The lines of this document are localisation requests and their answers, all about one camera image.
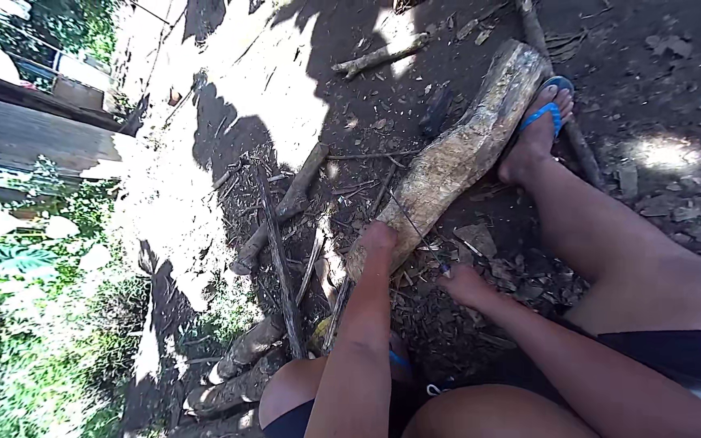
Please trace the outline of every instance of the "hand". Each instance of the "hand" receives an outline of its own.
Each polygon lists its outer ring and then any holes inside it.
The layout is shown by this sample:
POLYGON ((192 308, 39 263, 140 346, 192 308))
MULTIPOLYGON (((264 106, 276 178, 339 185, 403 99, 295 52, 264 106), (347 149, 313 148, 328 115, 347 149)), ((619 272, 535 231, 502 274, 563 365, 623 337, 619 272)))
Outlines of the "hand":
POLYGON ((457 303, 482 312, 487 304, 499 300, 499 293, 471 265, 452 265, 450 274, 451 278, 440 277, 437 284, 457 303))
POLYGON ((396 245, 396 230, 381 221, 372 221, 362 232, 361 246, 367 252, 375 250, 391 251, 396 245))

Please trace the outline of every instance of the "knee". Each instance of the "knee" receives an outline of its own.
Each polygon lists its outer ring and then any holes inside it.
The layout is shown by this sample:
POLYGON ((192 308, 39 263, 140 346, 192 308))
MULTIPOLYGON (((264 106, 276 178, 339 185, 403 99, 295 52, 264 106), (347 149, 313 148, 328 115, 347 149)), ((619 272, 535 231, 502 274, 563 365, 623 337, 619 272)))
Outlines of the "knee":
POLYGON ((325 365, 325 357, 295 360, 272 376, 258 406, 258 422, 262 429, 291 409, 316 398, 325 365))

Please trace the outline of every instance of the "flip-flop strap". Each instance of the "flip-flop strap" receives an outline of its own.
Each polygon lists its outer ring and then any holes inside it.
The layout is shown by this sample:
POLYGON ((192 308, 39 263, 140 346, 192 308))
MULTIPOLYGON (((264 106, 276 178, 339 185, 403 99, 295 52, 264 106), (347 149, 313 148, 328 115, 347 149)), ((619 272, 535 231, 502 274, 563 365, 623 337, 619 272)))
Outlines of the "flip-flop strap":
POLYGON ((535 120, 539 119, 542 117, 543 114, 546 112, 550 112, 551 117, 553 118, 553 129, 554 129, 554 137, 559 136, 559 131, 561 131, 561 113, 559 112, 559 107, 553 103, 549 102, 548 104, 543 105, 540 110, 534 114, 531 114, 526 120, 523 121, 521 124, 521 131, 527 128, 527 126, 531 125, 535 120))
POLYGON ((393 350, 389 350, 389 357, 390 357, 391 360, 393 360, 395 363, 401 365, 402 368, 404 368, 404 369, 406 369, 406 370, 408 370, 408 371, 411 370, 410 363, 407 362, 402 356, 400 356, 400 355, 394 353, 393 350))

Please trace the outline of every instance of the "person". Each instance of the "person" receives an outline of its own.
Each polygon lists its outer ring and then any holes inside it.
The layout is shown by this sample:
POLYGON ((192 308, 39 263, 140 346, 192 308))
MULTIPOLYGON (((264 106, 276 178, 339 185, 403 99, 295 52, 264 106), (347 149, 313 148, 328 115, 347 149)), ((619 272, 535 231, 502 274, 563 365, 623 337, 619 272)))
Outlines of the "person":
POLYGON ((592 284, 587 295, 564 320, 548 320, 472 266, 453 266, 439 284, 525 354, 406 413, 403 399, 416 397, 397 397, 408 375, 404 361, 391 360, 402 354, 390 351, 389 333, 396 232, 373 222, 334 350, 287 364, 264 391, 268 438, 701 437, 701 257, 553 159, 572 94, 563 80, 542 89, 499 177, 533 197, 545 243, 592 284))

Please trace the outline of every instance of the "thigh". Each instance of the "thigh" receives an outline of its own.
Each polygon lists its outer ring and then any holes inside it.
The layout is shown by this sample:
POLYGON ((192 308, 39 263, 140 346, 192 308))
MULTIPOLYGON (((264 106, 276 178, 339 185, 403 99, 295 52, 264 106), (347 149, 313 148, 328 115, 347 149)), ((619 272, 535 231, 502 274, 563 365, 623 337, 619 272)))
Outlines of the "thigh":
POLYGON ((652 256, 615 266, 566 318, 592 334, 701 330, 701 257, 652 256))
POLYGON ((595 438, 591 429, 556 403, 514 386, 468 386, 426 403, 404 438, 595 438))

